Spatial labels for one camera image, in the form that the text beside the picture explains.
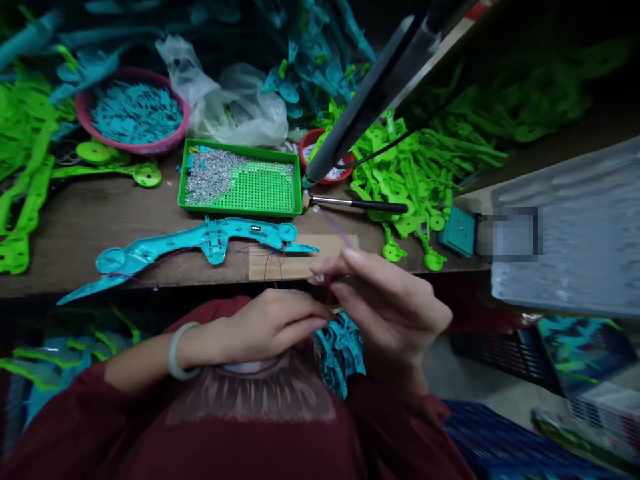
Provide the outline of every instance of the red sweatshirt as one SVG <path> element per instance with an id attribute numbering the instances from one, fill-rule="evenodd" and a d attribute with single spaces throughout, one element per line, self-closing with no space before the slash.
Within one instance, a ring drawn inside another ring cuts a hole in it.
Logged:
<path id="1" fill-rule="evenodd" d="M 250 299 L 210 301 L 188 321 Z M 342 403 L 300 354 L 210 367 L 132 398 L 85 370 L 34 418 L 2 479 L 472 479 L 435 395 L 398 398 L 362 375 Z"/>

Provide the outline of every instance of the green pegboard tray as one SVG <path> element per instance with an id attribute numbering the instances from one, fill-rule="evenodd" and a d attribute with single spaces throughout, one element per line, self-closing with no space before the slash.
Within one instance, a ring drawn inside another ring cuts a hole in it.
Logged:
<path id="1" fill-rule="evenodd" d="M 221 198 L 210 205 L 187 205 L 189 147 L 198 145 L 245 155 L 259 162 L 237 167 L 232 173 L 235 183 Z M 293 178 L 288 181 L 273 168 L 274 163 L 292 163 Z M 178 206 L 189 211 L 208 213 L 232 213 L 234 215 L 266 215 L 271 217 L 295 217 L 302 213 L 302 188 L 300 185 L 300 158 L 294 153 L 264 150 L 244 145 L 230 145 L 206 140 L 186 139 L 180 174 Z"/>

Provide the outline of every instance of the white plastic bag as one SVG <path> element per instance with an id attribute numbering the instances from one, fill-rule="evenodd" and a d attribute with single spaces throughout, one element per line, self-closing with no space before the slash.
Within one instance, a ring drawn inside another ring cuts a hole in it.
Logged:
<path id="1" fill-rule="evenodd" d="M 155 43 L 169 70 L 171 86 L 189 104 L 189 134 L 236 145 L 279 145 L 287 138 L 287 108 L 275 93 L 262 94 L 267 78 L 235 63 L 214 82 L 202 71 L 193 46 L 180 36 Z"/>

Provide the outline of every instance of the sleeve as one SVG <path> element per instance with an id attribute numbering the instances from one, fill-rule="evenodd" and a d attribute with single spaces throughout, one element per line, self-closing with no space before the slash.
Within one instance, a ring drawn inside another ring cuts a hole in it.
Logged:
<path id="1" fill-rule="evenodd" d="M 212 300 L 167 328 L 176 331 L 186 322 L 207 323 L 229 317 L 250 302 L 248 297 Z M 153 416 L 165 397 L 180 384 L 164 382 L 141 397 L 130 397 L 104 382 L 105 364 L 82 372 L 69 388 L 54 396 L 22 434 L 3 466 L 0 480 L 42 479 L 55 470 L 56 478 L 95 478 L 95 472 L 126 431 Z"/>
<path id="2" fill-rule="evenodd" d="M 129 423 L 136 400 L 103 381 L 105 364 L 82 372 L 32 420 L 0 478 L 93 478 Z"/>
<path id="3" fill-rule="evenodd" d="M 354 419 L 370 477 L 475 478 L 445 431 L 449 410 L 436 395 L 399 398 L 358 373 L 349 377 L 345 404 Z"/>

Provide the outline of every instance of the teal robotic arm toy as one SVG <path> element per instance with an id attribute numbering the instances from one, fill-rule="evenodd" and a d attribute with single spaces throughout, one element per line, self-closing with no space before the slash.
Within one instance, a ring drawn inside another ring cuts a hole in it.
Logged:
<path id="1" fill-rule="evenodd" d="M 258 240 L 272 249 L 287 253 L 320 252 L 315 247 L 294 242 L 297 236 L 298 230 L 292 223 L 276 225 L 240 218 L 210 221 L 207 217 L 203 225 L 189 230 L 136 240 L 125 248 L 104 250 L 95 261 L 96 269 L 104 276 L 64 296 L 56 305 L 120 285 L 154 264 L 161 255 L 173 250 L 199 248 L 210 264 L 219 265 L 225 260 L 232 237 Z"/>

